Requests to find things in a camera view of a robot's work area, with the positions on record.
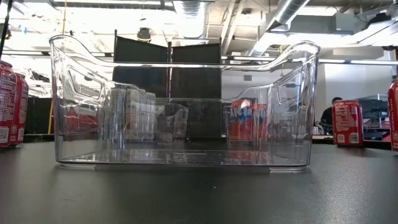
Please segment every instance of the black table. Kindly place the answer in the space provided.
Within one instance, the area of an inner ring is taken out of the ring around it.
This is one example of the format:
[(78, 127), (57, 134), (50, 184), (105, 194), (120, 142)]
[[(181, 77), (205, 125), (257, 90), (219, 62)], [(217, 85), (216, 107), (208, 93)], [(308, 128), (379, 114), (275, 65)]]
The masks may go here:
[(398, 223), (398, 154), (313, 145), (303, 172), (67, 167), (0, 152), (0, 223)]

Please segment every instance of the red soda can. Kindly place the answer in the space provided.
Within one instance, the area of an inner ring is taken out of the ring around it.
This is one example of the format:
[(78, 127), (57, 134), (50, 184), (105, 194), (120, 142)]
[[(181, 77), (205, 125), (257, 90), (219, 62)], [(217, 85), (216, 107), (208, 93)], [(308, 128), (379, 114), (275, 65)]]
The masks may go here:
[(0, 61), (0, 147), (10, 145), (17, 76), (12, 65)]
[(232, 103), (229, 114), (229, 138), (231, 142), (251, 141), (252, 104), (249, 100)]
[(265, 140), (267, 134), (267, 105), (253, 105), (253, 141)]
[(398, 152), (398, 82), (388, 89), (388, 109), (390, 118), (391, 149)]
[(11, 145), (18, 145), (24, 142), (28, 91), (29, 87), (25, 81), (25, 76), (17, 74), (14, 119), (12, 120), (11, 127)]
[(358, 100), (339, 100), (332, 107), (333, 141), (337, 146), (363, 146), (362, 107)]

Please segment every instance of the black panel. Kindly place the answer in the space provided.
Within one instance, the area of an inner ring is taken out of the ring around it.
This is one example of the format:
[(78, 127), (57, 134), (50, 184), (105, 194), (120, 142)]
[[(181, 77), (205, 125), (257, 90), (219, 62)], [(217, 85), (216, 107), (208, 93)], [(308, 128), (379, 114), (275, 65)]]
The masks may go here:
[(35, 108), (34, 108), (34, 97), (27, 99), (27, 111), (26, 111), (26, 122), (25, 122), (25, 134), (35, 133)]
[[(51, 102), (51, 98), (28, 98), (25, 134), (48, 133)], [(52, 124), (50, 133), (53, 134), (53, 118), (51, 119)]]
[[(175, 63), (221, 63), (219, 44), (174, 47), (172, 61)], [(172, 97), (221, 98), (221, 70), (219, 68), (173, 69)]]
[(220, 44), (173, 47), (173, 62), (221, 63)]
[(166, 68), (135, 68), (115, 67), (113, 81), (129, 83), (144, 89), (149, 93), (155, 93), (156, 97), (166, 97)]
[[(167, 62), (167, 47), (116, 37), (115, 62)], [(166, 97), (167, 68), (116, 67), (113, 81), (129, 83)]]
[[(221, 63), (219, 44), (174, 47), (173, 63)], [(172, 98), (221, 98), (219, 68), (173, 68)], [(187, 136), (190, 138), (221, 137), (220, 102), (180, 102), (188, 107)]]
[(116, 37), (114, 62), (167, 62), (167, 47)]

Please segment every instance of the nutrition label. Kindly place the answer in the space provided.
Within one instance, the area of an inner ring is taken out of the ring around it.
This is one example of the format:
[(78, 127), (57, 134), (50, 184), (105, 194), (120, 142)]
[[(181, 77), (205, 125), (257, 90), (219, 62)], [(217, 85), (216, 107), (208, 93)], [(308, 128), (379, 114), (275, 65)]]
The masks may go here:
[(347, 131), (349, 128), (350, 113), (348, 106), (336, 108), (336, 129), (337, 131)]
[(19, 123), (20, 124), (24, 124), (25, 120), (26, 120), (27, 97), (28, 97), (27, 86), (23, 86), (22, 97), (21, 97), (21, 107), (19, 108)]
[(0, 121), (12, 121), (14, 118), (14, 102), (16, 77), (8, 73), (1, 74), (0, 81)]

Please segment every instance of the ceiling light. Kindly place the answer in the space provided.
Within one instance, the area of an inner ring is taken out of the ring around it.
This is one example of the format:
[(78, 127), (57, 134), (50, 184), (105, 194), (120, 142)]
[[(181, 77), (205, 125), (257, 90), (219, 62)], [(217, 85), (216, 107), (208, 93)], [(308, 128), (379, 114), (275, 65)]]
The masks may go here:
[(253, 60), (253, 61), (263, 61), (263, 62), (271, 62), (275, 60), (274, 57), (241, 57), (235, 56), (233, 60)]
[[(54, 0), (55, 2), (65, 2), (64, 0)], [(77, 3), (97, 3), (97, 4), (141, 4), (160, 6), (160, 1), (121, 1), (121, 0), (68, 0)], [(165, 6), (173, 6), (171, 2), (165, 2)]]
[(319, 59), (319, 63), (345, 63), (342, 59)]
[(398, 65), (398, 61), (378, 61), (378, 60), (351, 60), (351, 64), (360, 65)]
[(39, 51), (4, 50), (3, 55), (43, 55)]
[(104, 53), (100, 53), (100, 52), (93, 52), (91, 53), (93, 56), (95, 57), (104, 57)]
[(300, 16), (333, 16), (341, 7), (333, 6), (305, 6), (298, 10)]

